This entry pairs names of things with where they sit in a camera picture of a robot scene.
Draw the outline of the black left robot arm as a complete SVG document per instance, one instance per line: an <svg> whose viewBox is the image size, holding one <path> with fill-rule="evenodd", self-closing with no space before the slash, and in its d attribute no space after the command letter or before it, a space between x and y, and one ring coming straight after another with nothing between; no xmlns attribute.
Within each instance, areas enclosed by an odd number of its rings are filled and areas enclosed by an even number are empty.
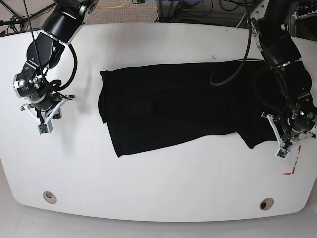
<svg viewBox="0 0 317 238"><path fill-rule="evenodd" d="M257 0L250 14L256 45L275 71L286 98L279 115L267 115L279 143L279 156L299 143L300 134L312 138L317 128L317 108L310 93L312 79L287 27L299 3L298 0Z"/></svg>

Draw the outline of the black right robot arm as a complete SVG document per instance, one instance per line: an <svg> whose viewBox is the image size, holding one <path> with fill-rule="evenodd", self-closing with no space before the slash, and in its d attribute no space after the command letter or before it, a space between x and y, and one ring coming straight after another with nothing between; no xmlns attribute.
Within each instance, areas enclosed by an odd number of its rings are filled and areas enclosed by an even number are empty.
<svg viewBox="0 0 317 238"><path fill-rule="evenodd" d="M31 115L38 124L40 133L51 131L51 120L61 118L61 106L75 97L61 94L74 80L78 59L71 44L74 36L86 23L87 16L96 8L96 0L57 0L56 8L46 19L37 37L27 49L27 60L22 71L13 81L13 89L18 97L28 100L22 110L35 109ZM48 81L48 70L57 66L61 55L69 47L74 66L66 83L55 79Z"/></svg>

